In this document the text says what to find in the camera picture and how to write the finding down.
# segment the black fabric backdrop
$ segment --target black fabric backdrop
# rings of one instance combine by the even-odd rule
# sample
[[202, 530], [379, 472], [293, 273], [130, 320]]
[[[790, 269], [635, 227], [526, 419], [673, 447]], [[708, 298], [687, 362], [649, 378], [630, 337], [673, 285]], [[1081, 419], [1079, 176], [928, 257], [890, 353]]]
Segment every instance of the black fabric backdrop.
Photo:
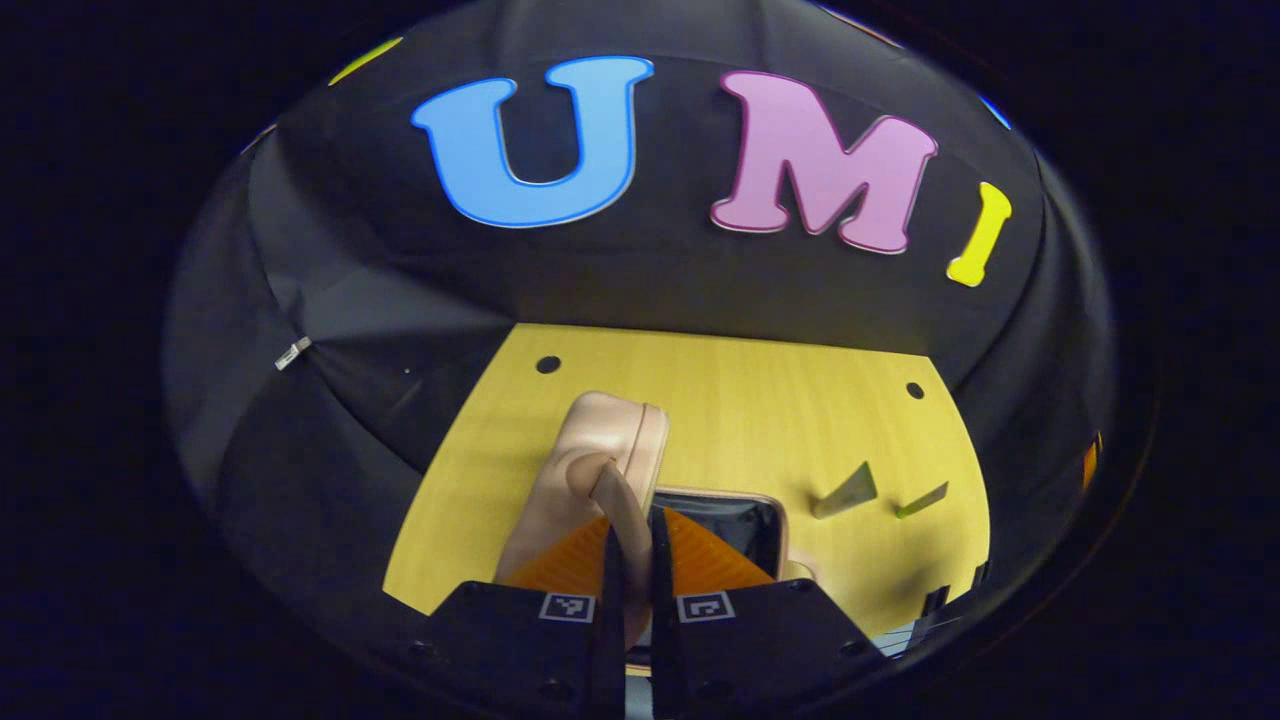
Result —
[[[965, 418], [992, 515], [991, 578], [941, 620], [993, 606], [1064, 532], [1083, 451], [1094, 432], [1110, 434], [1115, 351], [1105, 278], [1065, 183], [973, 91], [817, 6], [707, 13], [463, 6], [314, 90], [215, 190], [169, 309], [179, 456], [234, 552], [306, 618], [360, 637], [379, 612], [419, 479], [513, 322], [928, 355]], [[576, 163], [572, 106], [541, 76], [605, 53], [655, 65], [636, 88], [627, 192], [552, 228], [457, 213], [425, 133], [407, 122], [413, 108], [512, 77], [513, 170], [554, 179]], [[732, 69], [810, 83], [846, 142], [883, 114], [937, 138], [906, 254], [851, 251], [797, 222], [768, 234], [712, 224], [741, 145], [739, 101], [719, 88]], [[968, 288], [945, 269], [980, 210], [979, 181], [1015, 211], [984, 282]], [[273, 350], [302, 336], [312, 348], [278, 377]]]

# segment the letter m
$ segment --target letter m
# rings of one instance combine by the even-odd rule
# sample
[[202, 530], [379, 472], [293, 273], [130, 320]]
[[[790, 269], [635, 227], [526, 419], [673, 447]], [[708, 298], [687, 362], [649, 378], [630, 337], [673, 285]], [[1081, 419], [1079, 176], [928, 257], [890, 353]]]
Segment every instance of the letter m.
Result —
[[787, 227], [790, 215], [778, 202], [786, 170], [810, 234], [829, 228], [865, 193], [858, 214], [840, 223], [840, 237], [873, 252], [906, 251], [906, 224], [937, 141], [883, 117], [845, 150], [809, 86], [756, 72], [727, 73], [721, 86], [742, 101], [742, 150], [733, 195], [712, 206], [716, 224], [744, 232]]

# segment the small metal clip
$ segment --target small metal clip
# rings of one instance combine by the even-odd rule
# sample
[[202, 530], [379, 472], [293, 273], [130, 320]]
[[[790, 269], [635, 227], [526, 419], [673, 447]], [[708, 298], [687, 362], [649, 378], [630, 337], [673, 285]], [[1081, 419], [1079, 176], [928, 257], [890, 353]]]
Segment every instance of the small metal clip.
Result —
[[289, 363], [297, 360], [298, 355], [302, 355], [302, 351], [308, 347], [311, 347], [311, 338], [303, 336], [297, 342], [291, 345], [289, 348], [284, 351], [284, 355], [275, 359], [275, 369], [284, 370], [289, 366]]

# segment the blue letter u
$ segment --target blue letter u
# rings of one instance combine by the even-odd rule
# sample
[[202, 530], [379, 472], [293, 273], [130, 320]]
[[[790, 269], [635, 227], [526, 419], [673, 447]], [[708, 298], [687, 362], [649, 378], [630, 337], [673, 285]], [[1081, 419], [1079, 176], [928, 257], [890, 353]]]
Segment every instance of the blue letter u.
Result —
[[631, 94], [653, 74], [643, 58], [603, 56], [561, 63], [547, 82], [573, 95], [577, 168], [548, 183], [511, 173], [498, 108], [516, 94], [507, 78], [443, 92], [413, 110], [411, 122], [431, 138], [435, 169], [449, 201], [472, 220], [503, 228], [571, 223], [617, 200], [635, 173]]

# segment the wooden table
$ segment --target wooden table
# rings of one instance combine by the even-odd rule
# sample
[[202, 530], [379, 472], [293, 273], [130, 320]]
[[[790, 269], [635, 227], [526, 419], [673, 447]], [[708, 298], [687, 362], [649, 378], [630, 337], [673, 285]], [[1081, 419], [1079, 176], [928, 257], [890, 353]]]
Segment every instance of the wooden table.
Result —
[[[556, 356], [552, 373], [535, 369]], [[908, 384], [923, 389], [916, 398]], [[659, 488], [741, 491], [787, 511], [791, 560], [869, 637], [924, 598], [969, 591], [989, 518], [964, 421], [928, 357], [841, 347], [564, 325], [517, 325], [426, 471], [383, 589], [431, 612], [490, 582], [570, 404], [599, 389], [671, 415]], [[814, 500], [870, 462], [879, 496], [817, 520]], [[947, 496], [895, 510], [948, 482]]]

